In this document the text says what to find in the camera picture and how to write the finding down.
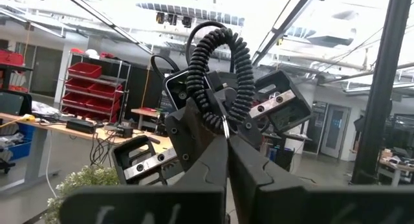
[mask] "workbench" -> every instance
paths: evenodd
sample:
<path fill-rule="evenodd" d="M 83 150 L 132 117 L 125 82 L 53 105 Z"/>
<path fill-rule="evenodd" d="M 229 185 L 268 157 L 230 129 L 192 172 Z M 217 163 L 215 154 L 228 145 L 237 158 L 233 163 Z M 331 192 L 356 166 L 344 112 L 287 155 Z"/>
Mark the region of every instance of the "workbench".
<path fill-rule="evenodd" d="M 13 121 L 13 120 L 17 120 L 18 118 L 20 117 L 0 113 L 0 119 Z M 93 134 L 82 133 L 79 131 L 67 129 L 65 124 L 40 124 L 37 122 L 26 122 L 26 121 L 18 121 L 18 122 L 35 127 L 35 130 L 33 132 L 32 145 L 30 147 L 30 154 L 28 156 L 28 161 L 27 161 L 25 178 L 19 181 L 16 181 L 14 183 L 11 183 L 9 185 L 1 187 L 0 196 L 5 195 L 5 194 L 13 194 L 18 191 L 24 190 L 26 188 L 30 188 L 40 182 L 43 182 L 46 179 L 44 173 L 46 171 L 47 159 L 44 159 L 43 151 L 46 149 L 49 149 L 50 147 L 49 144 L 45 144 L 48 131 L 55 131 L 58 133 L 63 133 L 66 135 L 71 135 L 74 137 L 79 137 L 79 138 L 87 139 L 87 140 L 94 140 L 96 134 L 98 135 L 99 139 L 106 139 L 107 137 L 109 137 L 109 135 L 105 133 L 105 130 L 103 128 L 96 129 L 96 134 L 93 135 Z M 154 150 L 157 153 L 163 152 L 172 147 L 172 143 L 168 137 L 156 136 L 149 132 L 143 132 L 143 133 L 141 131 L 139 132 L 140 133 L 134 133 L 133 137 L 137 137 L 141 135 L 148 135 L 160 141 L 160 144 L 152 143 Z M 127 140 L 130 140 L 130 139 L 123 139 L 120 137 L 115 137 L 113 140 L 111 140 L 111 142 L 113 141 L 115 144 L 119 144 Z M 59 170 L 54 170 L 54 171 L 49 172 L 49 176 L 57 175 L 58 173 L 59 173 Z"/>
<path fill-rule="evenodd" d="M 393 178 L 393 181 L 391 182 L 391 186 L 398 186 L 400 179 L 401 179 L 401 171 L 414 172 L 414 168 L 410 166 L 392 164 L 385 159 L 380 159 L 380 164 L 389 166 L 390 168 L 394 169 L 394 173 L 392 174 L 392 176 L 390 175 L 392 172 L 389 172 L 383 168 L 378 169 L 379 173 Z"/>
<path fill-rule="evenodd" d="M 139 118 L 139 121 L 138 121 L 138 129 L 139 130 L 142 129 L 142 123 L 144 123 L 144 116 L 158 118 L 158 116 L 160 115 L 160 113 L 158 111 L 148 111 L 144 108 L 131 109 L 131 112 L 140 115 L 140 118 Z"/>

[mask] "concrete floor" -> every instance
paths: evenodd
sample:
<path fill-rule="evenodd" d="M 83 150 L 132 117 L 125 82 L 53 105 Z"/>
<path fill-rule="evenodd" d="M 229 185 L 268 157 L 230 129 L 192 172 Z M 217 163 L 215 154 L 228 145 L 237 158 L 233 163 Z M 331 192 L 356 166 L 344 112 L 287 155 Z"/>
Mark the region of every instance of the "concrete floor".
<path fill-rule="evenodd" d="M 36 97 L 40 102 L 53 105 L 49 98 Z M 55 188 L 65 176 L 72 172 L 78 172 L 82 166 L 89 164 L 89 151 L 92 142 L 84 139 L 72 140 L 68 135 L 53 133 L 48 136 L 46 142 L 51 139 L 52 151 L 49 170 L 60 169 L 56 177 L 50 178 L 52 187 Z M 44 158 L 47 156 L 49 146 L 45 147 Z M 7 185 L 22 179 L 25 173 L 25 159 L 16 161 L 16 166 L 8 175 L 0 173 L 0 186 Z M 320 155 L 295 155 L 292 162 L 291 173 L 301 177 L 305 181 L 314 181 L 319 185 L 345 186 L 350 179 L 346 174 L 352 172 L 353 163 L 337 161 L 328 156 Z M 170 182 L 176 181 L 179 175 Z M 21 224 L 33 216 L 39 214 L 47 207 L 47 199 L 52 197 L 46 181 L 37 186 L 18 192 L 11 196 L 0 197 L 0 223 Z M 238 223 L 234 208 L 233 195 L 228 186 L 226 209 L 230 213 L 232 224 Z"/>

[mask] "metal shelving rack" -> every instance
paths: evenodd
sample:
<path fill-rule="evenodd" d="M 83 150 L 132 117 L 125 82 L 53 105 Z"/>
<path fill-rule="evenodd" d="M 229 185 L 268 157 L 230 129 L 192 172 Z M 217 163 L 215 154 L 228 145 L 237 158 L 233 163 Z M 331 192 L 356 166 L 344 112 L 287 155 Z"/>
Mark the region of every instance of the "metal shelving rack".
<path fill-rule="evenodd" d="M 88 77 L 85 77 L 85 76 L 69 74 L 68 70 L 69 70 L 69 67 L 72 65 L 71 63 L 72 63 L 72 57 L 73 56 L 80 56 L 81 57 L 81 62 L 83 62 L 84 58 L 90 58 L 90 59 L 94 59 L 94 60 L 100 60 L 100 61 L 103 61 L 103 62 L 108 62 L 110 64 L 117 64 L 117 65 L 119 65 L 118 75 L 117 75 L 117 77 L 101 75 L 99 78 L 88 78 Z M 121 70 L 122 70 L 123 66 L 127 67 L 127 77 L 126 77 L 126 79 L 123 79 L 123 78 L 120 77 Z M 125 82 L 125 84 L 124 84 L 124 87 L 123 87 L 122 91 L 117 91 L 115 89 L 114 97 L 112 97 L 112 98 L 109 98 L 109 97 L 106 97 L 106 96 L 101 96 L 101 95 L 96 95 L 96 94 L 92 94 L 92 93 L 86 93 L 86 92 L 83 92 L 83 91 L 67 89 L 66 85 L 63 84 L 62 90 L 61 90 L 61 96 L 60 96 L 60 111 L 62 110 L 63 107 L 71 107 L 71 108 L 79 109 L 79 110 L 82 110 L 82 111 L 89 111 L 89 112 L 92 112 L 92 113 L 107 115 L 109 117 L 109 120 L 111 121 L 113 115 L 115 115 L 113 113 L 113 108 L 114 108 L 114 105 L 115 105 L 115 102 L 116 102 L 116 93 L 122 93 L 123 95 L 121 97 L 122 103 L 121 103 L 121 106 L 120 106 L 120 114 L 119 114 L 118 120 L 117 120 L 118 122 L 121 122 L 121 120 L 124 118 L 124 115 L 125 115 L 125 108 L 126 108 L 126 104 L 127 104 L 127 100 L 128 100 L 128 96 L 129 96 L 129 90 L 127 89 L 127 86 L 128 86 L 128 79 L 129 79 L 129 73 L 130 72 L 131 72 L 131 65 L 126 63 L 126 62 L 123 62 L 121 60 L 114 60 L 114 59 L 103 58 L 103 57 L 100 57 L 99 59 L 97 59 L 97 58 L 91 58 L 90 56 L 88 56 L 86 54 L 80 54 L 80 53 L 77 53 L 77 52 L 70 52 L 69 53 L 69 60 L 68 60 L 68 64 L 67 64 L 67 68 L 66 68 L 65 76 L 64 76 L 65 79 L 63 80 L 65 84 L 66 84 L 66 82 L 68 81 L 69 78 L 79 78 L 79 79 L 82 79 L 82 80 L 87 80 L 87 81 L 98 83 L 98 84 L 111 85 L 111 86 L 115 86 L 115 87 L 118 87 L 118 85 L 120 85 L 124 82 Z M 103 111 L 97 111 L 97 110 L 90 109 L 90 108 L 87 108 L 87 107 L 79 107 L 79 106 L 74 106 L 74 105 L 70 105 L 70 104 L 64 104 L 63 103 L 63 97 L 65 96 L 66 93 L 69 93 L 69 92 L 70 93 L 77 93 L 77 94 L 81 94 L 81 95 L 85 95 L 85 96 L 90 96 L 90 97 L 94 97 L 94 98 L 100 98 L 100 99 L 103 99 L 103 100 L 112 100 L 111 111 L 106 113 L 106 112 L 103 112 Z"/>

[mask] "glass door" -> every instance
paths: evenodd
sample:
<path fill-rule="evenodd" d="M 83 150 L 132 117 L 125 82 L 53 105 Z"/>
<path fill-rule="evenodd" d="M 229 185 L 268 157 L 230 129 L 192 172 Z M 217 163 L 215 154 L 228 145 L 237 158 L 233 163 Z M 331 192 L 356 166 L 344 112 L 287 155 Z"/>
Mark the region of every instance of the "glass door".
<path fill-rule="evenodd" d="M 330 105 L 326 121 L 321 152 L 338 158 L 348 121 L 349 108 Z"/>

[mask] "door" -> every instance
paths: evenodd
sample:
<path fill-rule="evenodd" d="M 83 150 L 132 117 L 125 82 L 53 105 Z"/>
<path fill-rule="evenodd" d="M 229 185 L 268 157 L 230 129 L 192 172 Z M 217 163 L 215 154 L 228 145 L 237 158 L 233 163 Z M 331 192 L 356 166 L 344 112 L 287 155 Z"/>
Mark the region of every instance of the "door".
<path fill-rule="evenodd" d="M 32 93 L 54 97 L 58 84 L 61 60 L 62 51 L 37 47 L 34 72 L 30 86 Z"/>
<path fill-rule="evenodd" d="M 349 108 L 329 105 L 321 152 L 334 158 L 339 157 L 348 121 Z"/>

